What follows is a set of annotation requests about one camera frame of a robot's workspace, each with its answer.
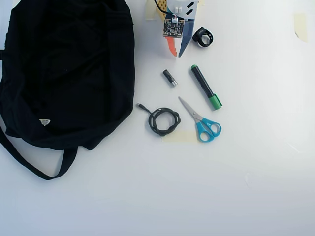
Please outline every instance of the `white plastic piece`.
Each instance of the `white plastic piece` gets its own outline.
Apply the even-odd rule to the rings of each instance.
[[[167,0],[167,7],[171,12],[185,20],[194,20],[197,13],[198,0]]]
[[[173,17],[173,19],[172,19],[172,23],[177,24],[177,23],[178,23],[178,18],[177,18],[177,17]]]

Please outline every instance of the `black ring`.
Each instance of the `black ring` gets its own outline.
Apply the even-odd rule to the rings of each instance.
[[[208,36],[209,37],[209,43],[205,44],[202,41],[202,37],[203,36]],[[213,43],[213,35],[205,28],[201,27],[196,33],[195,35],[192,37],[192,39],[195,42],[198,42],[200,46],[206,48],[209,47],[212,43]]]

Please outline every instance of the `backpack strap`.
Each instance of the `backpack strap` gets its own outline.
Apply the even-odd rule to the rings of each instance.
[[[59,173],[55,177],[48,176],[44,174],[42,171],[31,165],[27,160],[25,160],[20,153],[16,150],[16,148],[13,146],[13,144],[8,140],[2,129],[0,128],[0,143],[5,147],[5,149],[17,160],[21,165],[25,166],[28,168],[30,171],[32,171],[35,175],[45,179],[45,180],[51,180],[55,178],[59,178],[63,176],[70,166],[72,165],[78,148],[73,148],[73,149],[67,149],[63,153],[63,161],[60,167]]]

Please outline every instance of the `circuit board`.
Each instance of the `circuit board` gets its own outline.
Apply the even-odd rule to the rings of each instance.
[[[174,22],[171,15],[167,15],[164,21],[164,37],[181,38],[183,36],[185,20],[178,20]]]

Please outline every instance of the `scissor blade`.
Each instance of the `scissor blade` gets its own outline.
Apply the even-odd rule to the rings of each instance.
[[[202,117],[190,105],[188,105],[187,102],[185,102],[181,97],[178,97],[178,98],[194,119],[202,120]]]

